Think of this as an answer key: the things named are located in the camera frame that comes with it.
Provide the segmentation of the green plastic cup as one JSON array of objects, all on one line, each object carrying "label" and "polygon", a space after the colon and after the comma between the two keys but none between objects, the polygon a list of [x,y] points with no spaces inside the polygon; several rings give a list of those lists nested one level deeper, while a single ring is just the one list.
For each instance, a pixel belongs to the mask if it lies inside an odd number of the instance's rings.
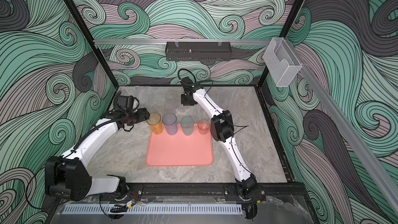
[{"label": "green plastic cup", "polygon": [[193,133],[194,120],[191,116],[183,117],[181,119],[180,125],[181,125],[184,135],[190,136]]}]

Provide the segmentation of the blue plastic cup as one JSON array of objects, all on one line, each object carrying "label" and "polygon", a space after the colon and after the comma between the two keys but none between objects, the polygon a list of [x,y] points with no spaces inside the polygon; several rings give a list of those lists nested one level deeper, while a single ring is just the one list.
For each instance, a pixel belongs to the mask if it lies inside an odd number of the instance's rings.
[{"label": "blue plastic cup", "polygon": [[162,123],[169,135],[175,135],[178,132],[177,116],[173,113],[167,113],[163,116]]}]

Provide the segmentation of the yellow plastic cup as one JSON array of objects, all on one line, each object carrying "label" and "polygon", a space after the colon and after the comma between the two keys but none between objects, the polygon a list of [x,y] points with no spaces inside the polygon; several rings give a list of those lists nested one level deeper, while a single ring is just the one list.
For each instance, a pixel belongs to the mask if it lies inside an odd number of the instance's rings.
[{"label": "yellow plastic cup", "polygon": [[159,113],[151,113],[146,121],[153,134],[159,135],[163,132],[162,118]]}]

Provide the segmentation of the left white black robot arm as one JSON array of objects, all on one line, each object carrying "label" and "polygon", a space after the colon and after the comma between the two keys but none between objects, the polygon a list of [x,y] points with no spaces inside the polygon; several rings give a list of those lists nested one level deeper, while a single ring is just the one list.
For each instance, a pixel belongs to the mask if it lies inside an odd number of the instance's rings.
[{"label": "left white black robot arm", "polygon": [[117,201],[125,199],[128,191],[122,176],[91,176],[87,166],[103,144],[125,125],[148,120],[146,108],[133,112],[108,111],[76,145],[45,163],[45,194],[68,201],[81,201],[94,195],[109,195]]}]

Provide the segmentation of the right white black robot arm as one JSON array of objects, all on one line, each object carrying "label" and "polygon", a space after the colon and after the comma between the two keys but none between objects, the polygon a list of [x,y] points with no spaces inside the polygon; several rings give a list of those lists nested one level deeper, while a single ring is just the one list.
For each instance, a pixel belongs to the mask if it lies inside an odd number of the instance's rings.
[{"label": "right white black robot arm", "polygon": [[219,107],[208,95],[202,86],[187,86],[183,88],[181,103],[186,106],[200,105],[210,117],[210,133],[212,138],[220,142],[227,154],[233,168],[237,192],[240,198],[247,201],[253,197],[258,186],[254,173],[247,167],[241,155],[235,136],[236,125],[233,124],[232,114],[228,110]]}]

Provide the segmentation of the pink tray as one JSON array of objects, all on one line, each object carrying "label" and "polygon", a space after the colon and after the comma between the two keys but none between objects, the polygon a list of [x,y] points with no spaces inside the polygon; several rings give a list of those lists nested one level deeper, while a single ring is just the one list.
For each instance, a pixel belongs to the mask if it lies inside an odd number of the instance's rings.
[{"label": "pink tray", "polygon": [[180,124],[175,135],[166,131],[150,136],[146,165],[149,167],[206,167],[213,163],[212,136],[201,134],[195,125],[186,136]]}]

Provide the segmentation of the pink short cup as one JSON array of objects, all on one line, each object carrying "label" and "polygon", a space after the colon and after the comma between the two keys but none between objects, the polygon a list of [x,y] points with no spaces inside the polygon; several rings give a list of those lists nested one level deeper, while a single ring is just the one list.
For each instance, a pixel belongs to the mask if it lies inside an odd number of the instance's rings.
[{"label": "pink short cup", "polygon": [[199,133],[201,135],[205,135],[209,132],[210,123],[208,122],[208,120],[203,119],[197,123],[197,127],[199,129]]}]

